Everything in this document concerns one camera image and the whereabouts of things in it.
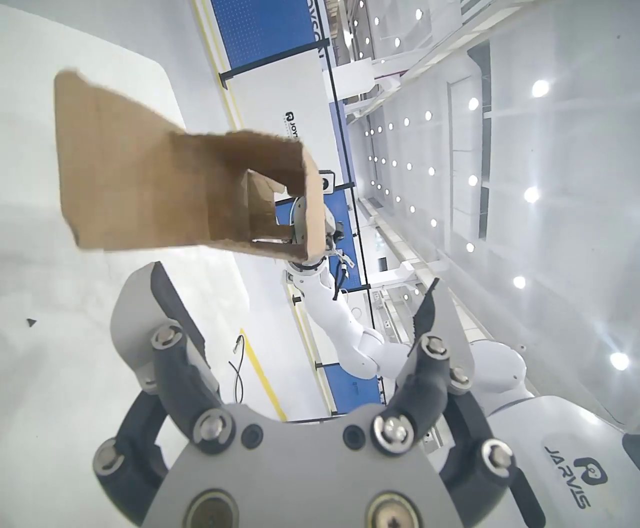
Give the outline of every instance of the blue wall panel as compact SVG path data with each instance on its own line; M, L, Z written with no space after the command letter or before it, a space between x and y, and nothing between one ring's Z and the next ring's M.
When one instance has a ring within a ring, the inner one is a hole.
M324 368L336 410L348 413L366 403L380 403L378 380L361 380L346 373L340 365Z
M355 172L353 170L353 158L351 156L351 143L349 142L349 131L347 129L347 118L344 113L344 104L342 101L338 101L337 111L335 103L329 103L329 110L331 111L331 121L333 124L333 135L335 136L335 148L338 149L338 157L340 158L340 170L342 171L342 179L344 182L348 182L347 176L347 164L351 170L351 179L355 183ZM344 157L344 149L342 148L342 140L340 138L340 127L338 120L342 122L342 131L344 132L344 143L347 146L347 157Z
M337 191L330 195L324 195L324 203L333 213L333 217L336 221L343 222L344 224L344 239L338 242L337 248L344 251L351 260L355 263L353 269L349 268L349 278L342 284L343 288L357 288L361 286L360 271L358 269L359 258L356 256L356 248L353 240L353 231L351 222L349 220L349 209L347 207L347 198L344 195L346 191ZM276 217L278 223L281 225L289 224L289 215L291 214L292 204L282 204L276 207ZM338 257L330 257L329 265L331 267L331 273L335 276L335 269L338 265Z
M211 0L211 5L232 68L316 40L307 0Z

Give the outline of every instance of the hex bolt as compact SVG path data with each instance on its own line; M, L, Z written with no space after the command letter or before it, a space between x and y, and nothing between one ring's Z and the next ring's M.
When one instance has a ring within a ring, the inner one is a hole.
M116 449L116 439L110 438L98 448L93 456L93 471L96 475L106 477L115 473L124 462L124 455Z
M106 445L98 451L95 459L101 468L109 469L116 463L118 452L114 445Z
M493 446L489 460L496 469L508 469L511 466L511 455L501 445Z
M175 337L175 330L171 326L163 326L158 330L157 341L163 345L171 342Z
M214 416L205 418L200 425L202 440L215 440L220 436L224 427L225 423L222 421L222 418Z
M435 336L430 336L427 339L426 348L427 350L425 350L425 352L431 352L436 356L443 356L447 353L447 349L445 348L444 343L442 342L442 339Z
M458 383L462 383L463 385L469 381L468 376L461 367L454 367L451 369L451 379Z
M385 422L385 436L390 442L403 442L406 438L406 428L397 418L387 418Z

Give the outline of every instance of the cardboard box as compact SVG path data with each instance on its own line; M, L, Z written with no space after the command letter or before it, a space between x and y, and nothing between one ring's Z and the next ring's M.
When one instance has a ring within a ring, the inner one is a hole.
M205 244L305 262L325 247L322 178L298 141L251 131L190 135L149 108L55 79L62 213L79 248ZM274 191L307 203L304 244L284 243Z

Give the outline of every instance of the white wall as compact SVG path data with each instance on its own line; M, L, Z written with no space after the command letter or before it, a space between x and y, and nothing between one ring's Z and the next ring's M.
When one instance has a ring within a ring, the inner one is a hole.
M335 172L336 184L344 181L317 50L238 75L228 86L246 128L294 137L295 124L317 167ZM287 112L293 112L292 122Z

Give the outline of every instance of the white table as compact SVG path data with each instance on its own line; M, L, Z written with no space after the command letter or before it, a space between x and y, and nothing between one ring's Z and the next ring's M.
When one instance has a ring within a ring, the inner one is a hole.
M53 79L75 68L184 125L155 62L0 6L0 526L128 526L92 473L140 388L109 337L129 274L161 260L226 365L248 297L231 253L80 252L60 213ZM30 328L26 319L37 322ZM185 440L161 432L171 463Z

